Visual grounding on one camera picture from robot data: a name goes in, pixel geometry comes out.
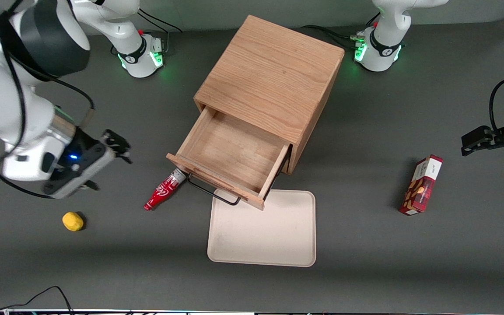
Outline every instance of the open drawer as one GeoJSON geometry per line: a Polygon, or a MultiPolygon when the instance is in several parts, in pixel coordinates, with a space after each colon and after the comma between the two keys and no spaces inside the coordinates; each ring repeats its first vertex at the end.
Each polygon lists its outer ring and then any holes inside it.
{"type": "Polygon", "coordinates": [[[289,146],[274,134],[205,107],[176,156],[166,158],[190,176],[263,210],[289,146]]]}

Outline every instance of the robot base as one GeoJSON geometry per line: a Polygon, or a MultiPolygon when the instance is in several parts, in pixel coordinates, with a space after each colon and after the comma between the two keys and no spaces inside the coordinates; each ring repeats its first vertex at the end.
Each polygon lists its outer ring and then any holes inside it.
{"type": "MultiPolygon", "coordinates": [[[[369,38],[371,32],[373,32],[375,28],[372,26],[357,32],[358,36],[364,36],[366,39],[369,38]]],[[[392,66],[392,64],[398,60],[398,54],[402,46],[400,46],[395,52],[392,52],[389,56],[380,56],[380,53],[376,48],[370,44],[370,42],[364,42],[360,47],[357,48],[354,56],[354,60],[367,70],[374,72],[382,72],[387,70],[392,66]]]]}
{"type": "Polygon", "coordinates": [[[147,51],[136,63],[125,62],[120,55],[118,55],[124,69],[128,70],[128,73],[132,77],[136,78],[144,78],[152,75],[157,69],[162,67],[164,62],[161,39],[154,38],[149,34],[143,34],[142,37],[147,42],[147,51]]]}

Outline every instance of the drawer handle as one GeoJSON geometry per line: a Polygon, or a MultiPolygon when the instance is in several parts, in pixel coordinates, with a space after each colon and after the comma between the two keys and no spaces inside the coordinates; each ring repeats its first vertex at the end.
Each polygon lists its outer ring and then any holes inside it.
{"type": "MultiPolygon", "coordinates": [[[[280,165],[280,168],[277,170],[277,173],[276,173],[276,176],[272,179],[272,182],[270,183],[269,185],[269,189],[268,191],[266,192],[266,195],[264,196],[264,200],[266,200],[266,198],[268,197],[268,194],[270,193],[270,191],[272,191],[272,187],[273,187],[273,184],[276,182],[276,178],[281,174],[283,168],[284,168],[284,165],[285,163],[287,162],[287,160],[290,160],[291,158],[291,151],[290,150],[287,150],[287,153],[285,155],[285,158],[283,159],[283,161],[281,162],[281,165],[280,165]]],[[[199,190],[201,190],[202,192],[210,195],[210,196],[213,196],[219,200],[221,200],[222,202],[225,202],[225,203],[228,203],[229,205],[232,205],[232,206],[236,206],[236,204],[240,201],[240,197],[238,197],[234,202],[230,202],[226,199],[224,199],[223,197],[220,197],[218,195],[215,195],[214,192],[211,192],[211,191],[208,191],[206,188],[203,188],[201,187],[200,185],[192,182],[192,173],[189,173],[188,174],[188,178],[186,179],[188,181],[188,183],[190,183],[190,185],[198,188],[199,190]]]]}
{"type": "Polygon", "coordinates": [[[186,179],[188,181],[188,183],[196,188],[198,188],[199,190],[201,190],[202,192],[208,194],[208,195],[211,195],[219,200],[221,200],[222,202],[225,202],[225,203],[228,203],[229,205],[232,205],[232,206],[236,206],[236,204],[240,201],[240,197],[238,197],[234,202],[230,202],[226,199],[224,199],[223,197],[221,196],[218,196],[218,195],[215,195],[214,192],[211,192],[211,191],[208,191],[206,188],[203,188],[201,187],[200,185],[192,182],[192,173],[188,174],[188,178],[186,179]]]}

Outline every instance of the gray table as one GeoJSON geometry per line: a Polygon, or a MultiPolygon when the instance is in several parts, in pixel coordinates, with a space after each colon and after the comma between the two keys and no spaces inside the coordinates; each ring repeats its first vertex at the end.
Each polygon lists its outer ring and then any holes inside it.
{"type": "MultiPolygon", "coordinates": [[[[504,21],[414,26],[384,73],[346,54],[296,172],[274,186],[316,196],[308,269],[210,261],[210,197],[189,185],[142,209],[172,171],[165,155],[197,119],[192,97],[233,34],[172,34],[166,67],[142,80],[106,38],[91,38],[88,69],[66,80],[96,101],[88,132],[125,136],[134,164],[117,160],[96,175],[100,192],[60,201],[0,182],[0,306],[60,285],[75,308],[504,314],[504,153],[460,156],[460,136],[488,124],[490,91],[504,78],[504,21]],[[428,210],[405,217],[396,209],[414,161],[429,154],[444,166],[428,210]],[[66,231],[67,211],[82,211],[88,229],[66,231]]],[[[73,92],[39,91],[82,117],[87,104],[73,92]]],[[[504,88],[496,113],[503,124],[504,88]]],[[[64,307],[56,293],[32,306],[64,307]]]]}

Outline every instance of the red bottle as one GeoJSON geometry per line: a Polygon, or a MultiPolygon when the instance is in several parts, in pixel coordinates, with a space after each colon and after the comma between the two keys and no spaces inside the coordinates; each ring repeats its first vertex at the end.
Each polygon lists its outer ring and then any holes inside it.
{"type": "Polygon", "coordinates": [[[154,206],[160,204],[164,200],[168,199],[170,195],[178,188],[178,185],[182,184],[186,180],[186,175],[182,173],[181,170],[176,168],[170,176],[168,176],[162,183],[154,190],[153,195],[150,197],[149,201],[143,206],[147,211],[150,211],[154,206]]]}

